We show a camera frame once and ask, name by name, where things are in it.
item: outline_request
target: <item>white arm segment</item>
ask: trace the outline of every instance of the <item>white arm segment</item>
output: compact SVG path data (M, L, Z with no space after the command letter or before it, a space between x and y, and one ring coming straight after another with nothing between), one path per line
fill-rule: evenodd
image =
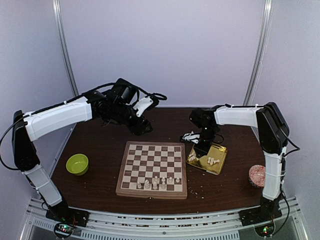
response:
M214 112L214 118L218 125L240 125L257 128L256 111L259 109L261 107L220 107Z
M35 189L43 196L50 206L53 207L62 201L62 197L56 185L52 182L41 164L36 165L31 170L23 171L22 174L30 179Z
M25 128L31 142L54 130L92 119L91 105L87 103L87 100L83 96L65 105L26 117L24 119L27 122Z
M269 200L276 199L280 194L282 155L286 154L287 147L282 148L282 153L270 154L263 151L265 156L265 183L262 196Z

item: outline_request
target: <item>gold tray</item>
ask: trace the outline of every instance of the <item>gold tray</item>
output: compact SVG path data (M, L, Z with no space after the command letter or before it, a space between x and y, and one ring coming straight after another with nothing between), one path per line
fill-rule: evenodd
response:
M186 163L198 169L205 170L210 174L219 175L224 166L227 152L226 147L213 143L207 155L189 161L191 155L196 155L194 148L192 148L190 154L186 158ZM220 162L210 165L208 163L208 158L214 158L214 160L220 160Z

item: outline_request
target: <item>metal frame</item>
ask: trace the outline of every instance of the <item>metal frame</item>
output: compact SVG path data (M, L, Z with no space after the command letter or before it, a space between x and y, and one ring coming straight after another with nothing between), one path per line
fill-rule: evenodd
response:
M250 82L245 94L243 105L247 106L251 104L251 100L255 94L255 89L258 83L259 75L262 68L262 58L266 50L269 30L271 25L271 12L272 12L273 0L265 0L264 12L262 17L261 31L258 42L258 48L256 50L253 69L251 72Z
M33 226L53 230L55 221L46 218L46 210L42 208L42 200L32 198L26 211L25 225L22 228L20 240L28 240ZM301 240L308 240L304 220L295 197L288 199L290 215L296 220L295 227ZM284 219L288 209L282 200L279 203ZM147 215L123 214L103 211L92 211L86 227L78 227L72 235L75 238L93 240L205 240L205 239L239 239L239 230L253 228L253 225L243 227L238 212L243 209L219 212Z
M61 43L63 60L64 60L66 72L67 72L67 75L68 75L68 78L70 81L73 95L78 96L79 91L77 88L77 84L76 84L74 72L72 70L69 52L68 52L68 48L67 48L67 41L66 41L64 25L63 25L63 21L62 21L61 9L60 9L60 0L52 0L52 4L53 4L53 12L54 12L54 17L55 17L55 21L56 21L56 26L57 26L58 32L59 32L60 43Z

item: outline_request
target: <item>zip tie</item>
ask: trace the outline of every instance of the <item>zip tie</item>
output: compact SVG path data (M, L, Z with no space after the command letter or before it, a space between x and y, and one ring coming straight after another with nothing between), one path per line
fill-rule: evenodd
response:
M282 175L273 175L273 174L268 173L268 172L266 172L265 174L266 174L266 175L269 175L269 176L272 176L272 177L276 177L276 178L278 178L278 177L283 177L283 176L286 175L286 173L284 173L284 174L282 174Z

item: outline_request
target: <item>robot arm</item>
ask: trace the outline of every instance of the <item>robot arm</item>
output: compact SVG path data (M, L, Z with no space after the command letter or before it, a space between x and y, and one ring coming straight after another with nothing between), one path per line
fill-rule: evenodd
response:
M108 124L126 125L134 135L149 133L153 128L143 116L144 111L154 108L159 100L167 98L158 93L148 93L146 97L130 104L135 94L139 96L139 90L120 78L105 92L92 90L52 107L25 114L19 110L14 114L14 163L44 199L50 210L48 218L68 221L75 217L79 226L85 226L86 221L82 219L88 216L85 212L72 212L68 207L61 192L41 166L33 141L65 126L97 118L102 118Z
M182 141L193 142L193 149L198 158L208 154L219 125L239 125L258 128L259 143L265 157L265 185L261 207L265 207L261 219L269 218L278 204L280 187L285 174L289 127L274 102L256 106L217 105L210 109L194 109L189 119L201 132L186 133Z

